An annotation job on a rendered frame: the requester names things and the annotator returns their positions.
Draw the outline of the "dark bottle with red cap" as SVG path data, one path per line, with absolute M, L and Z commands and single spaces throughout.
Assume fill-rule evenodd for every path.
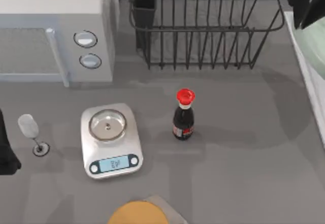
M 173 117 L 173 135 L 181 141 L 188 140 L 194 130 L 194 112 L 191 107 L 195 93 L 189 88 L 182 88 L 176 93 L 178 107 Z

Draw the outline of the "silver kitchen scale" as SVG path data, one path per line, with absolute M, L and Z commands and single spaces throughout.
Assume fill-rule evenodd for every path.
M 142 167 L 144 158 L 138 127 L 127 104 L 84 110 L 80 133 L 84 170 L 90 178 L 131 174 Z

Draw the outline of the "small microwave knob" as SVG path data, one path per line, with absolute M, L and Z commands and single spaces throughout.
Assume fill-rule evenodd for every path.
M 79 63 L 87 69 L 97 69 L 101 66 L 102 60 L 96 54 L 89 53 L 80 56 Z

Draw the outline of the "black cutlery holder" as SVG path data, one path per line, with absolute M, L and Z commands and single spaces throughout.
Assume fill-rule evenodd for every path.
M 147 48 L 146 35 L 154 23 L 156 0 L 129 0 L 129 2 L 136 32 L 136 48 L 144 51 Z

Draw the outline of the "large microwave knob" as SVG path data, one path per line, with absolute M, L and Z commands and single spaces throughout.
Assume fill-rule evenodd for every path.
M 97 36 L 93 32 L 88 30 L 83 30 L 81 32 L 74 33 L 73 40 L 78 46 L 82 48 L 94 47 L 98 42 Z

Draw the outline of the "pale microwave oven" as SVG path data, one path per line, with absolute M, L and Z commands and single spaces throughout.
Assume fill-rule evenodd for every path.
M 0 12 L 55 14 L 59 18 L 61 45 L 69 72 L 69 82 L 111 82 L 115 62 L 114 40 L 118 31 L 119 0 L 0 0 Z M 91 48 L 82 48 L 74 33 L 88 30 L 98 39 Z M 79 57 L 89 53 L 101 58 L 97 69 L 87 69 Z

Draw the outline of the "orange round disc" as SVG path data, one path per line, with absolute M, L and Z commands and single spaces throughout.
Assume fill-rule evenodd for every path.
M 169 224 L 163 210 L 148 201 L 131 201 L 118 207 L 107 224 Z

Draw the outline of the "clear wine glass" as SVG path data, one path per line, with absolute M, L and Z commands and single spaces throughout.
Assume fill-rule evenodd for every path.
M 18 118 L 18 125 L 23 135 L 35 143 L 35 146 L 32 148 L 32 152 L 35 156 L 43 157 L 49 153 L 50 145 L 38 139 L 39 126 L 32 115 L 21 115 Z

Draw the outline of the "microwave oven door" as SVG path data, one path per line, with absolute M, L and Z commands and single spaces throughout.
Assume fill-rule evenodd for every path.
M 55 14 L 0 12 L 0 82 L 62 82 L 69 72 Z

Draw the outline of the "white sink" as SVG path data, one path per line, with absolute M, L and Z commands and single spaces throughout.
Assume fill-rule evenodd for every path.
M 289 31 L 301 74 L 308 92 L 309 101 L 317 123 L 319 135 L 325 148 L 325 80 L 312 67 L 311 62 L 303 54 L 302 46 L 298 44 L 294 35 L 293 12 L 285 11 L 284 17 Z

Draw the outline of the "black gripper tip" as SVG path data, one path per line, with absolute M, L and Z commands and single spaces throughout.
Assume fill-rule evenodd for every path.
M 8 140 L 4 116 L 0 109 L 0 176 L 14 175 L 21 166 Z

